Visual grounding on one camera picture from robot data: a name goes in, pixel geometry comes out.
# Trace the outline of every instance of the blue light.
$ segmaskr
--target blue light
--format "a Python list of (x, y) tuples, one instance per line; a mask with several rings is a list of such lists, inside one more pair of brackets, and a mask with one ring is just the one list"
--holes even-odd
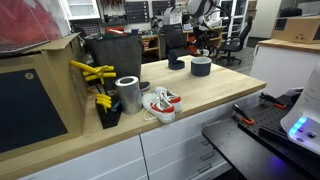
[(302, 124), (305, 123), (307, 121), (307, 117), (302, 116), (298, 122), (301, 122)]
[(296, 129), (301, 128), (301, 126), (302, 126), (302, 124), (297, 124), (297, 123), (293, 125), (293, 127), (295, 127)]
[(301, 126), (307, 121), (307, 119), (308, 118), (304, 116), (300, 117), (299, 120), (291, 127), (289, 133), (295, 134), (298, 131), (298, 129), (300, 129)]
[(295, 134), (296, 132), (297, 132), (297, 129), (293, 129), (293, 128), (291, 128), (289, 131), (290, 134)]

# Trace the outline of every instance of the white sneaker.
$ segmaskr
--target white sneaker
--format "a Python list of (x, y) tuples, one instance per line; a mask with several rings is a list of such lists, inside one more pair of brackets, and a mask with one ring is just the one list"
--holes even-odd
[(181, 97), (170, 92), (167, 88), (157, 86), (154, 88), (154, 93), (163, 94), (164, 98), (174, 106), (174, 112), (179, 113), (182, 111), (182, 101)]
[(146, 93), (141, 98), (143, 107), (147, 112), (151, 112), (162, 123), (171, 123), (174, 121), (174, 107), (162, 94)]

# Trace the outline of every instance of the white cabinet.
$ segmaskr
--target white cabinet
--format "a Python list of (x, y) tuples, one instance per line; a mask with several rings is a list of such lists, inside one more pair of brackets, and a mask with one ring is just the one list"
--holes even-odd
[(60, 0), (69, 20), (100, 18), (96, 0)]
[(150, 180), (213, 179), (231, 166), (201, 134), (203, 124), (240, 107), (258, 102), (257, 95), (243, 97), (141, 134)]
[(258, 102), (253, 94), (161, 126), (20, 180), (208, 180), (231, 166), (202, 136), (202, 127)]
[(138, 136), (58, 164), (20, 180), (145, 179), (147, 171)]
[[(221, 0), (220, 6), (230, 11), (231, 20), (229, 29), (224, 30), (222, 33), (223, 39), (230, 36), (239, 36), (243, 28), (245, 27), (245, 15), (248, 7), (248, 0)], [(225, 26), (228, 23), (228, 18), (225, 17), (222, 20), (222, 25)]]
[(320, 62), (317, 53), (263, 45), (258, 47), (250, 76), (267, 82), (263, 91), (275, 97), (288, 89), (304, 87)]

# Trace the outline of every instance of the black chair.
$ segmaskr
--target black chair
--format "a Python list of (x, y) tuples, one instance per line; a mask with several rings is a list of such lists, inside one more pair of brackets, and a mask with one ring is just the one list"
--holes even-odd
[(187, 49), (188, 43), (182, 31), (181, 24), (164, 25), (166, 41), (166, 55), (174, 52), (177, 57), (191, 55), (192, 51)]
[(252, 17), (248, 17), (247, 26), (243, 29), (243, 31), (240, 33), (239, 36), (231, 36), (227, 37), (223, 45), (219, 48), (219, 51), (224, 51), (224, 53), (228, 53), (227, 56), (220, 56), (216, 63), (223, 59), (228, 60), (228, 64), (230, 65), (231, 61), (239, 61), (239, 64), (241, 64), (242, 60), (238, 59), (234, 56), (231, 56), (231, 52), (239, 52), (243, 49), (244, 41), (246, 37), (248, 36), (252, 26)]

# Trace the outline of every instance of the yellow handle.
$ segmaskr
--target yellow handle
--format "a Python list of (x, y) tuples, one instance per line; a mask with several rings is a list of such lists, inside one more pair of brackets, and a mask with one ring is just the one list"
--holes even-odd
[(110, 101), (110, 100), (107, 100), (107, 99), (104, 99), (104, 98), (97, 98), (97, 101), (100, 101), (100, 102), (103, 102), (103, 103), (106, 103), (106, 104), (110, 104), (110, 105), (111, 105), (111, 101)]
[[(116, 73), (103, 73), (103, 77), (116, 77)], [(98, 78), (101, 78), (100, 76), (98, 75), (90, 75), (90, 76), (87, 76), (85, 77), (86, 81), (91, 81), (91, 80), (94, 80), (94, 79), (98, 79)]]
[(92, 74), (98, 73), (98, 71), (96, 71), (95, 68), (90, 67), (90, 66), (85, 65), (85, 64), (82, 64), (82, 63), (79, 63), (79, 62), (74, 61), (74, 60), (71, 60), (71, 61), (70, 61), (70, 64), (71, 64), (71, 65), (74, 65), (74, 66), (76, 66), (76, 67), (78, 67), (78, 68), (84, 69), (84, 70), (86, 70), (86, 71), (88, 71), (88, 72), (90, 72), (90, 73), (92, 73)]
[[(95, 67), (94, 69), (95, 69), (96, 72), (101, 72), (101, 71), (104, 72), (104, 71), (113, 71), (114, 67), (105, 65), (105, 66), (101, 66), (101, 67)], [(89, 72), (89, 71), (84, 71), (83, 72), (84, 76), (89, 76), (90, 74), (93, 74), (93, 73)]]
[(111, 104), (105, 103), (104, 101), (97, 101), (97, 104), (100, 104), (105, 108), (111, 108)]
[(102, 101), (97, 101), (96, 103), (102, 105), (106, 113), (107, 113), (107, 108), (111, 108), (111, 104), (106, 104)]
[(111, 97), (110, 97), (110, 96), (107, 96), (107, 95), (105, 95), (105, 94), (97, 94), (97, 98), (99, 98), (99, 97), (105, 98), (105, 99), (108, 99), (108, 100), (111, 100)]

